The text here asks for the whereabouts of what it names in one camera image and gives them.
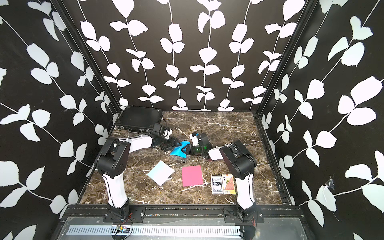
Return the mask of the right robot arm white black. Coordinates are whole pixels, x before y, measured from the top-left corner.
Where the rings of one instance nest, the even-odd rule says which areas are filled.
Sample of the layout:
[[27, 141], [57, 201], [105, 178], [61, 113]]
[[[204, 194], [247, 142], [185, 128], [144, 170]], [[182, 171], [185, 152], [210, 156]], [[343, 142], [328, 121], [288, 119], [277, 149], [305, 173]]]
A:
[[257, 160], [240, 141], [213, 147], [206, 134], [193, 133], [191, 142], [180, 145], [182, 156], [195, 155], [216, 161], [223, 160], [237, 186], [237, 214], [241, 221], [246, 221], [257, 212], [253, 194], [253, 177]]

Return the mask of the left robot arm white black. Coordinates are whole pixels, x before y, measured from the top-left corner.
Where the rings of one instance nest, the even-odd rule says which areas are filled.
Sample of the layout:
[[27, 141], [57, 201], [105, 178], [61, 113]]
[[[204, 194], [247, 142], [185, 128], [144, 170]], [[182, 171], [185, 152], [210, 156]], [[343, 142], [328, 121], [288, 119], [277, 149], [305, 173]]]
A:
[[106, 183], [109, 197], [106, 222], [121, 222], [131, 214], [123, 177], [129, 154], [154, 147], [166, 152], [181, 146], [181, 142], [172, 136], [173, 131], [162, 124], [155, 123], [149, 128], [128, 130], [138, 135], [130, 138], [108, 137], [95, 160], [95, 166]]

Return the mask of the blue square paper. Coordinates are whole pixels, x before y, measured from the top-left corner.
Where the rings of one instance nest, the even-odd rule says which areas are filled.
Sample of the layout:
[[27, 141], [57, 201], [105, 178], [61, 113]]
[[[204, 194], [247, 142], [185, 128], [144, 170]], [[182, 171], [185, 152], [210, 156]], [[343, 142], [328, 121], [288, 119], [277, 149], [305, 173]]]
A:
[[174, 148], [174, 150], [170, 153], [170, 155], [186, 158], [187, 155], [189, 155], [191, 152], [190, 145], [191, 145], [190, 142], [182, 141], [177, 147]]

